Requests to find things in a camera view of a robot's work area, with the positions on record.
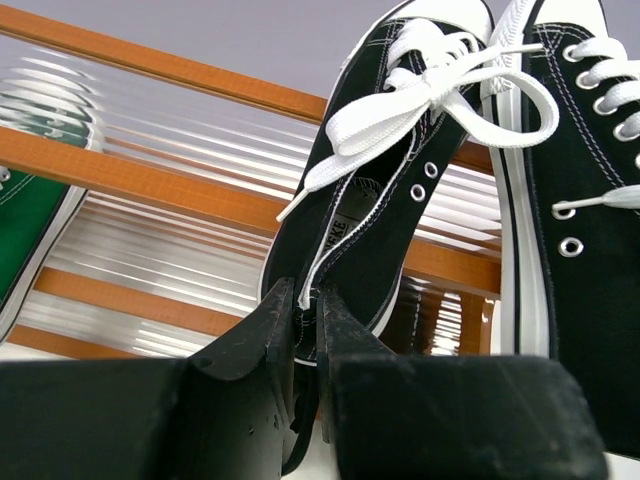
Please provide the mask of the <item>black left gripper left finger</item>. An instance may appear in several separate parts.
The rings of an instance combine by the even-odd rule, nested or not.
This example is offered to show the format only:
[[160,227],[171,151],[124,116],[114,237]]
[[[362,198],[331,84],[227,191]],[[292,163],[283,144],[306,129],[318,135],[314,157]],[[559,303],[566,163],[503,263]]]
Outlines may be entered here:
[[1,366],[5,479],[278,479],[293,415],[291,280],[188,358]]

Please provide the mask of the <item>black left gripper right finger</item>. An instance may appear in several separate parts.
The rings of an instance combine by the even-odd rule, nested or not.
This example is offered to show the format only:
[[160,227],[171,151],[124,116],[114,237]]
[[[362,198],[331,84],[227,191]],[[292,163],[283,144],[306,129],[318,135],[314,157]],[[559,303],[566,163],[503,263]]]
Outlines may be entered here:
[[317,302],[322,433],[342,479],[604,479],[574,378],[536,356],[400,356]]

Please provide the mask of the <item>green sneaker white laces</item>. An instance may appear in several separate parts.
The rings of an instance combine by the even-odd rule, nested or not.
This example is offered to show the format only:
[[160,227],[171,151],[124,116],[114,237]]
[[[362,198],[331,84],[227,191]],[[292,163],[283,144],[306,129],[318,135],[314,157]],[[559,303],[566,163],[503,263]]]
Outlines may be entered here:
[[[101,152],[104,123],[89,76],[49,61],[2,71],[1,125]],[[6,341],[50,251],[88,190],[1,167],[1,340]]]

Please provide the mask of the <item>black sneaker white laces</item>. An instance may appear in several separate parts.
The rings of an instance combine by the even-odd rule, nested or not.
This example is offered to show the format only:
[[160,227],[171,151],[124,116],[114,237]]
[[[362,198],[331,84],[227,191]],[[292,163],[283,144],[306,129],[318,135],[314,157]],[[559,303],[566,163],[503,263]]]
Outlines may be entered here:
[[296,435],[284,472],[304,459],[319,403],[316,312],[334,286],[372,334],[386,327],[414,232],[444,171],[479,119],[479,83],[494,22],[482,1],[405,1],[346,58],[259,291],[295,282]]

